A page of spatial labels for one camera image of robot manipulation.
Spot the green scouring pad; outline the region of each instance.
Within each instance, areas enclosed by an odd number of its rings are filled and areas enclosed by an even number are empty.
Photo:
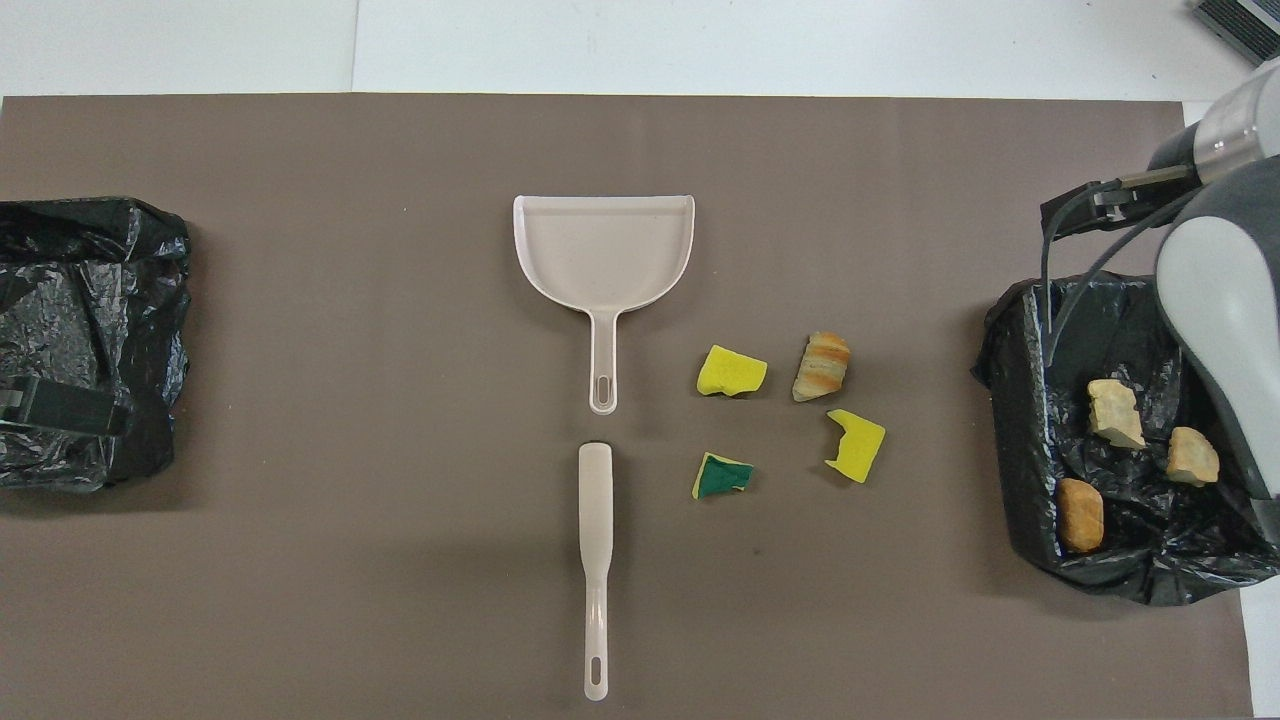
[[[751,482],[751,470],[753,466],[746,462],[710,452],[704,454],[703,465],[698,469],[698,479],[694,480],[694,500],[731,489],[746,489],[748,483]]]

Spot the dustpan handle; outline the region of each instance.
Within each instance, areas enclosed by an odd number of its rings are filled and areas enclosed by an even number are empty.
[[[618,406],[618,314],[591,314],[591,411],[608,415]]]

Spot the yellow sponge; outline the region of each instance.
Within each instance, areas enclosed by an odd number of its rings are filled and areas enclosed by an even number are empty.
[[[728,396],[754,392],[764,384],[764,372],[768,366],[769,364],[763,360],[713,345],[701,372],[698,373],[698,392],[703,395],[722,392]]]
[[[826,461],[827,465],[840,470],[851,480],[865,483],[867,474],[872,470],[872,461],[884,442],[884,428],[847,410],[832,410],[827,416],[845,428],[845,437],[840,438],[840,451],[835,460]]]

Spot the vent grille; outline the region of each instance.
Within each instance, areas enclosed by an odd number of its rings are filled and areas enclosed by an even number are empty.
[[[1280,50],[1280,0],[1202,0],[1192,13],[1254,65]]]

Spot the food scrap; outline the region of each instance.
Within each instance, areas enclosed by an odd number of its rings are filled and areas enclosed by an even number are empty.
[[[1204,487],[1204,483],[1217,482],[1217,451],[1199,430],[1174,428],[1169,441],[1169,466],[1165,469],[1170,480]]]
[[[840,389],[849,368],[849,346],[836,333],[813,333],[800,359],[791,397],[804,402]]]
[[[1106,438],[1114,447],[1142,450],[1142,418],[1133,389],[1120,380],[1089,380],[1089,430]]]
[[[1057,534],[1073,552],[1093,552],[1102,544],[1102,495],[1084,480],[1057,483]]]
[[[708,495],[739,492],[746,489],[751,482],[754,466],[728,457],[721,457],[710,452],[703,454],[703,465],[698,469],[698,478],[694,479],[694,500],[701,500]]]
[[[884,428],[847,410],[832,410],[827,416],[845,428],[845,436],[840,438],[840,451],[835,460],[826,461],[827,465],[854,482],[865,483],[872,461],[884,442]]]
[[[703,395],[721,392],[732,397],[740,392],[758,391],[764,384],[764,372],[768,366],[763,360],[713,345],[703,369],[698,373],[698,392]]]

